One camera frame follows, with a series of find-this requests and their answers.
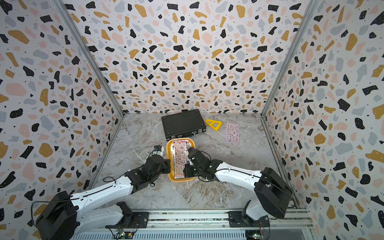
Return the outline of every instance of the gray spot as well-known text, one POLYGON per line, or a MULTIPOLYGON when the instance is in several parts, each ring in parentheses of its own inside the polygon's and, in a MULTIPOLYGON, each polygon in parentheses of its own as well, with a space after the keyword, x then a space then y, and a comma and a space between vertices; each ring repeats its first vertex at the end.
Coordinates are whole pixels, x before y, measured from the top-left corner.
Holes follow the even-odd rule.
POLYGON ((189 21, 190 21, 192 24, 197 23, 197 21, 196 21, 194 18, 190 18, 189 21))
POLYGON ((238 51, 236 53, 236 57, 239 59, 239 60, 244 60, 244 57, 245 57, 245 53, 243 51, 238 51))
POLYGON ((324 218, 321 214, 319 214, 319 220, 317 221, 321 229, 324 227, 324 218))
POLYGON ((12 26, 12 27, 16 27, 16 22, 12 18, 10 18, 9 16, 5 16, 4 22, 7 23, 8 25, 12 26))
POLYGON ((368 138, 368 142, 371 146, 374 146, 376 144, 376 141, 377 141, 377 136, 374 132, 370 132, 369 133, 369 138, 368 138))
POLYGON ((330 32, 332 35, 337 35, 337 34, 339 34, 344 28, 345 28, 345 24, 342 24, 342 25, 340 25, 340 26, 336 26, 336 27, 332 28, 329 32, 330 32))
POLYGON ((136 31, 141 31, 141 27, 137 26, 136 24, 133 24, 133 27, 136 29, 136 31))
POLYGON ((343 69, 343 64, 344 64, 344 60, 342 58, 337 58, 336 59, 336 71, 338 72, 341 72, 341 70, 343 69))
POLYGON ((172 31, 172 27, 170 26, 170 25, 171 25, 171 22, 170 22, 168 19, 166 19, 166 18, 164 18, 164 25, 165 25, 166 27, 168 27, 169 30, 172 31))
POLYGON ((228 30, 229 32, 232 32, 232 31, 233 31, 233 27, 232 27, 231 25, 227 24, 227 30, 228 30))
POLYGON ((341 155, 341 154, 344 154, 346 152, 349 152, 353 149, 353 145, 351 143, 343 143, 341 142, 339 145, 337 145, 335 147, 336 149, 336 152, 341 155))
POLYGON ((18 136, 12 136, 12 139, 9 139, 8 142, 17 142, 19 141, 19 137, 18 136))
POLYGON ((31 98, 27 98, 24 100, 24 104, 35 105, 36 103, 37 103, 37 101, 34 99, 31 99, 31 98))
POLYGON ((124 10, 125 10, 124 1, 121 0, 121 1, 119 2, 119 4, 116 5, 116 7, 115 7, 115 12, 117 12, 117 13, 122 13, 122 12, 124 12, 124 10))
POLYGON ((361 192, 362 194, 366 194, 367 193, 363 187, 356 187, 356 190, 361 192))
POLYGON ((239 30, 239 33, 241 33, 241 34, 246 34, 247 33, 247 31, 245 30, 244 25, 242 25, 242 24, 237 25, 236 28, 239 30))
POLYGON ((371 228, 373 226, 372 222, 372 211, 369 210, 367 215, 361 219, 361 221, 365 224, 367 228, 371 228))
POLYGON ((333 154, 333 149, 329 150, 326 154, 327 154, 327 156, 332 156, 332 154, 333 154))
POLYGON ((66 183, 63 184, 63 188, 64 188, 64 189, 67 189, 67 188, 69 188, 69 187, 72 186, 72 185, 73 185, 73 182, 69 182, 69 181, 68 181, 68 182, 66 182, 66 183))
POLYGON ((223 12, 225 11, 225 9, 227 8, 227 4, 228 4, 227 1, 223 2, 220 6, 218 6, 218 7, 216 8, 215 11, 216 11, 217 13, 223 13, 223 12))
POLYGON ((321 101, 325 97, 324 88, 317 89, 316 91, 316 99, 317 101, 321 101))
POLYGON ((156 31, 149 25, 149 24, 145 24, 143 26, 149 33, 153 34, 153 33, 156 33, 156 31))
POLYGON ((42 8, 43 10, 45 10, 45 9, 48 9, 48 8, 49 8, 49 4, 48 4, 48 2, 47 2, 47 1, 45 1, 45 2, 42 2, 42 3, 40 4, 40 6, 41 6, 41 8, 42 8))
POLYGON ((29 65, 33 65, 34 63, 34 60, 31 59, 31 58, 20 58, 23 62, 29 64, 29 65))
POLYGON ((121 70, 124 71, 124 72, 128 71, 127 62, 125 62, 125 61, 121 61, 120 68, 121 68, 121 70))
POLYGON ((321 193, 328 193, 328 190, 325 189, 322 185, 320 185, 320 183, 316 183, 316 186, 318 188, 318 190, 321 192, 321 193))
POLYGON ((56 162, 56 167, 59 167, 63 161, 61 160, 61 157, 56 162))
POLYGON ((41 58, 41 59, 44 59, 44 60, 48 59, 48 57, 49 57, 48 54, 46 54, 45 52, 40 51, 40 50, 35 50, 33 52, 33 55, 35 57, 38 57, 38 58, 41 58))
POLYGON ((41 126, 48 131, 51 131, 51 129, 54 127, 53 123, 47 118, 47 116, 43 115, 40 117, 41 126))
POLYGON ((367 65, 364 64, 358 69, 358 79, 357 82, 361 81, 361 78, 367 74, 367 65))
POLYGON ((259 23, 257 24, 257 26, 258 26, 262 31, 264 31, 264 25, 265 25, 264 21, 263 21, 262 19, 260 19, 260 21, 259 21, 259 23))
POLYGON ((352 110, 352 114, 361 116, 362 113, 364 112, 364 109, 365 109, 365 107, 358 108, 358 109, 353 109, 353 110, 352 110))
POLYGON ((61 77, 61 82, 62 82, 63 84, 67 84, 67 85, 71 85, 71 84, 73 83, 72 78, 71 78, 71 76, 69 76, 69 75, 63 75, 63 76, 61 77))
POLYGON ((339 89, 336 89, 336 96, 342 96, 343 94, 344 94, 344 92, 345 92, 345 90, 344 89, 341 89, 341 88, 339 88, 339 89))
POLYGON ((49 39, 49 41, 51 42, 51 43, 53 43, 53 44, 57 44, 57 45, 59 45, 59 46, 61 46, 61 44, 56 40, 56 37, 54 37, 54 36, 52 36, 52 35, 47 35, 47 37, 48 37, 48 39, 49 39))
POLYGON ((205 61, 201 61, 201 63, 199 64, 199 71, 204 71, 205 69, 205 61))
POLYGON ((344 217, 344 212, 340 209, 337 210, 337 215, 339 215, 340 218, 344 217))
POLYGON ((364 35, 368 31, 368 25, 361 26, 359 30, 359 35, 364 35))
POLYGON ((60 137, 60 134, 58 132, 53 132, 51 133, 55 138, 59 138, 60 137))
POLYGON ((7 190, 7 193, 10 192, 18 192, 18 191, 25 191, 26 183, 19 183, 16 187, 7 190))
POLYGON ((159 60, 164 60, 164 53, 160 52, 160 51, 156 51, 154 52, 153 54, 155 57, 157 57, 159 60))

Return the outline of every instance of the enclosure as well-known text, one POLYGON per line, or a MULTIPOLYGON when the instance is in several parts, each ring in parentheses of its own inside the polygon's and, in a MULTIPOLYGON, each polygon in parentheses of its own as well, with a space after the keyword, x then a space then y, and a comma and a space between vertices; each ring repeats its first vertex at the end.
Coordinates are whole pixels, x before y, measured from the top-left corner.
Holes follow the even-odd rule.
MULTIPOLYGON (((32 201, 140 166, 167 144, 161 116, 190 109, 223 122, 192 137, 196 147, 234 166, 274 169, 319 239, 384 238, 382 1, 0 6, 1 239, 40 239, 32 201), (228 122, 239 125, 238 144, 225 141, 228 122)), ((106 206, 224 211, 256 198, 230 183, 163 174, 106 206)))

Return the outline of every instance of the black bracket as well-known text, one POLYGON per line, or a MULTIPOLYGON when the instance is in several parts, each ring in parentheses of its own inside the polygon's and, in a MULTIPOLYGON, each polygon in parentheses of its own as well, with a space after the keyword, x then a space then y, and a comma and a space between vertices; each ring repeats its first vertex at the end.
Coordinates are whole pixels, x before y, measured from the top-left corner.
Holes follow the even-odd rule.
POLYGON ((252 223, 248 222, 246 224, 244 222, 243 216, 241 214, 241 211, 229 211, 228 212, 228 219, 229 219, 229 227, 257 227, 259 228, 260 226, 266 228, 269 227, 269 220, 268 218, 266 219, 265 217, 260 218, 257 221, 254 221, 252 223))

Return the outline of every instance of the metal corner post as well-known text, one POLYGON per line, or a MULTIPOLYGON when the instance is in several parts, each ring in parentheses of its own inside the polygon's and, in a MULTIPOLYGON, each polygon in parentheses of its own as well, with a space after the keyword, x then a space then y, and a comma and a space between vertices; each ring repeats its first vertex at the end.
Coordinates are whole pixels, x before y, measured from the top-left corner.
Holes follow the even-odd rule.
POLYGON ((262 117, 266 116, 267 114, 267 111, 269 109, 269 106, 272 104, 272 100, 273 100, 273 96, 275 95, 275 93, 277 92, 277 90, 279 89, 279 86, 280 84, 282 83, 283 81, 283 78, 285 76, 285 73, 289 67, 289 64, 291 63, 292 59, 293 59, 293 56, 297 50, 297 48, 299 47, 299 44, 300 44, 300 41, 308 27, 308 24, 310 23, 311 19, 312 19, 312 16, 314 14, 314 11, 317 7, 317 4, 318 4, 319 0, 310 0, 309 4, 308 4, 308 7, 304 13, 304 17, 303 17, 303 20, 301 21, 301 24, 300 24, 300 27, 297 31, 297 34, 295 36, 295 39, 293 40, 292 42, 292 45, 291 47, 289 48, 289 51, 287 53, 287 56, 283 62, 283 66, 281 67, 281 70, 279 72, 279 74, 277 75, 276 77, 276 81, 271 89, 271 92, 268 96, 268 99, 264 105, 264 108, 263 108, 263 111, 262 111, 262 117))
POLYGON ((83 38, 81 37, 81 34, 72 21, 72 18, 70 14, 68 13, 65 4, 63 3, 63 0, 51 0, 54 7, 56 8, 57 12, 59 13, 60 17, 64 21, 67 29, 72 34, 72 37, 74 38, 77 46, 79 47, 80 51, 84 55, 85 60, 95 73, 96 77, 98 78, 101 86, 103 87, 105 94, 110 98, 112 105, 115 108, 115 111, 117 111, 120 115, 120 117, 124 116, 123 111, 120 108, 120 105, 116 99, 116 97, 113 95, 112 90, 109 86, 109 84, 105 81, 105 78, 103 74, 101 73, 99 67, 96 64, 96 61, 93 59, 92 55, 90 54, 87 45, 85 45, 85 42, 83 41, 83 38))

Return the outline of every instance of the metal frame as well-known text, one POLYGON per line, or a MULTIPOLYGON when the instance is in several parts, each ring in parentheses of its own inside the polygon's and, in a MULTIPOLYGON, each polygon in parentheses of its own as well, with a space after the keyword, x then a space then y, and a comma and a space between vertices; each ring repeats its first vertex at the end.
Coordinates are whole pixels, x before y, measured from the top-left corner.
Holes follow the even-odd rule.
POLYGON ((120 104, 118 103, 116 97, 112 93, 112 90, 109 86, 109 84, 105 81, 105 78, 103 74, 101 73, 99 67, 96 64, 96 61, 92 57, 91 53, 89 52, 89 49, 85 42, 83 41, 83 38, 81 37, 81 34, 79 32, 79 29, 74 24, 70 14, 68 13, 64 3, 62 0, 51 0, 54 7, 56 8, 57 12, 59 13, 60 17, 65 23, 65 26, 67 27, 68 31, 71 33, 72 37, 74 38, 74 41, 76 42, 77 46, 79 47, 81 53, 84 55, 85 60, 91 67, 92 71, 95 73, 96 78, 99 80, 101 86, 103 87, 105 94, 110 98, 112 105, 115 108, 115 111, 119 113, 120 117, 124 116, 124 112, 120 108, 120 104))

